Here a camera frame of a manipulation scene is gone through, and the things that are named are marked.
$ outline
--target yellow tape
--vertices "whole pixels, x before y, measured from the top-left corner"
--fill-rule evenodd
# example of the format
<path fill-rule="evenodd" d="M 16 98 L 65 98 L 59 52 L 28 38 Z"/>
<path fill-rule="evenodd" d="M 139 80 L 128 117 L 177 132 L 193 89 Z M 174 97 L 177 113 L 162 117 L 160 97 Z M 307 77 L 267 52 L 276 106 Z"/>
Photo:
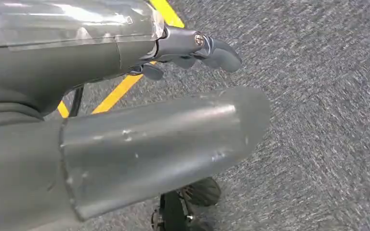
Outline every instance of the yellow tape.
<path fill-rule="evenodd" d="M 92 114 L 106 112 L 110 110 L 118 100 L 138 81 L 143 75 L 126 76 L 125 79 L 101 102 Z"/>
<path fill-rule="evenodd" d="M 151 0 L 151 4 L 164 17 L 165 22 L 170 26 L 185 27 L 184 23 L 175 13 L 167 0 Z"/>
<path fill-rule="evenodd" d="M 69 111 L 63 101 L 60 101 L 59 106 L 57 106 L 57 110 L 63 118 L 69 117 Z"/>

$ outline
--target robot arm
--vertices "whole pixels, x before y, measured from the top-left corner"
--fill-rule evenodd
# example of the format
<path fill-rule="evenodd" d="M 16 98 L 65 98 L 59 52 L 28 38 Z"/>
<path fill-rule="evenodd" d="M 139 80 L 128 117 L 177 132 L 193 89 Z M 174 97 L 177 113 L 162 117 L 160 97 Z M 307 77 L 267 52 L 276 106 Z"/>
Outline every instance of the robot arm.
<path fill-rule="evenodd" d="M 42 119 L 73 87 L 195 60 L 240 67 L 227 44 L 164 25 L 143 1 L 0 0 L 0 231 L 84 221 L 249 156 L 269 123 L 249 88 Z"/>

